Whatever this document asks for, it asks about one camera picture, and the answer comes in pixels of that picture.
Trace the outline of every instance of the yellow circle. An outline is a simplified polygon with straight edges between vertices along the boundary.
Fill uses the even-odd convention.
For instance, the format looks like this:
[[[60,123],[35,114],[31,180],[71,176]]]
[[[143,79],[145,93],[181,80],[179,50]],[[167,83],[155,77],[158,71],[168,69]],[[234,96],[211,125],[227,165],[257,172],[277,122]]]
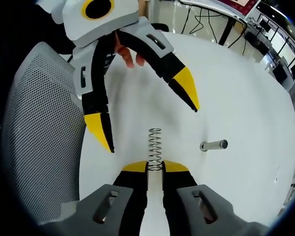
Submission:
[[[90,18],[90,17],[88,17],[88,16],[86,15],[86,9],[87,9],[88,5],[89,5],[91,2],[93,2],[93,1],[96,1],[96,0],[85,0],[85,2],[84,2],[83,5],[82,5],[82,15],[83,15],[83,17],[86,18],[86,19],[88,19],[88,20],[91,20],[91,21],[100,20],[100,19],[106,17],[107,15],[109,15],[109,14],[111,13],[111,11],[113,10],[113,8],[114,8],[114,6],[115,6],[115,4],[114,4],[114,0],[109,0],[110,3],[111,3],[111,8],[110,8],[110,10],[109,10],[104,16],[99,17],[99,18]]]

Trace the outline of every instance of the floor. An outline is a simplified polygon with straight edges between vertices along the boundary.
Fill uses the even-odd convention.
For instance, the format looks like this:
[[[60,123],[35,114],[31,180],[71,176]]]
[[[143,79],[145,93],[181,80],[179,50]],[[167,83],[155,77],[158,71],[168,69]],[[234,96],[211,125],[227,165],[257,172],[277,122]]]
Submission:
[[[181,33],[186,21],[189,6],[182,5],[177,1],[161,1],[159,4],[160,8],[158,22],[167,24],[170,31],[173,33]],[[195,19],[195,16],[199,16],[200,11],[200,8],[191,8],[183,34],[192,35],[194,37],[202,38],[212,42],[216,42],[216,40],[219,41],[227,24],[227,17],[219,16],[217,13],[210,11],[209,18],[208,11],[206,9],[202,9],[201,23],[203,24],[203,27],[201,30],[198,30],[201,28],[201,25],[199,24],[197,26],[198,21]],[[238,37],[239,33],[234,28],[232,28],[232,31],[224,46],[228,47]],[[266,69],[268,64],[267,58],[264,57],[254,47],[252,47],[249,42],[246,42],[245,46],[244,37],[241,37],[230,49],[255,63],[259,63],[260,66]]]

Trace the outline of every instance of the human hand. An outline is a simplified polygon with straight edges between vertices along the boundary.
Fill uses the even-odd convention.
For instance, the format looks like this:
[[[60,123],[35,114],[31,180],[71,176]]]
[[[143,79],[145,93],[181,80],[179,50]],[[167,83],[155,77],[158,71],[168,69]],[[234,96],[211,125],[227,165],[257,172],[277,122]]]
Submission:
[[[134,67],[132,56],[130,54],[130,50],[128,48],[126,48],[125,46],[122,46],[120,44],[120,41],[119,41],[119,38],[118,38],[117,34],[116,34],[115,52],[117,52],[122,57],[122,59],[126,62],[126,65],[129,68]],[[145,62],[145,60],[143,59],[143,57],[140,56],[139,54],[137,54],[136,55],[136,63],[139,66],[143,66],[144,62]]]

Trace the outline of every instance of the finger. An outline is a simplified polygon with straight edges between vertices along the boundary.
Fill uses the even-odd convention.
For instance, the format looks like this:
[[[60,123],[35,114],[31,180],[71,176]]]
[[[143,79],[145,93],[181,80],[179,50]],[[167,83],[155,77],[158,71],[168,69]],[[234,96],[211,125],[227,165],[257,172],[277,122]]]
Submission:
[[[136,63],[139,65],[139,66],[144,66],[144,58],[140,55],[140,54],[137,54],[136,55]]]
[[[133,64],[133,60],[132,60],[132,56],[130,54],[130,50],[126,47],[121,47],[117,53],[122,56],[122,59],[126,62],[126,65],[129,68],[133,68],[134,64]]]

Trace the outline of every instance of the desk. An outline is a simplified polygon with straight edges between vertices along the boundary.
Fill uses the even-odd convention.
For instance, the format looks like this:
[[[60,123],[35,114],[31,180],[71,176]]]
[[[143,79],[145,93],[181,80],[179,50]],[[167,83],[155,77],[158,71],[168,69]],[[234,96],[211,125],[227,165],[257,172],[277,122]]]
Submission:
[[[201,109],[194,113],[149,65],[127,69],[116,57],[105,78],[115,153],[86,129],[81,199],[112,184],[124,165],[147,160],[148,130],[162,128],[163,159],[189,168],[198,184],[231,202],[242,219],[271,224],[295,169],[289,94],[257,64],[226,47],[183,34],[165,36],[193,74]],[[200,151],[202,141],[221,139],[229,142],[226,150]]]
[[[245,19],[246,17],[243,14],[241,14],[236,9],[227,7],[226,5],[225,6],[222,5],[221,2],[212,1],[212,0],[179,0],[179,2],[181,4],[189,5],[190,7],[196,6],[196,7],[204,8],[210,11],[214,11],[216,13],[219,13],[228,17],[227,24],[218,42],[218,44],[220,45],[224,45],[236,21],[239,21],[240,23],[247,26],[247,21]]]

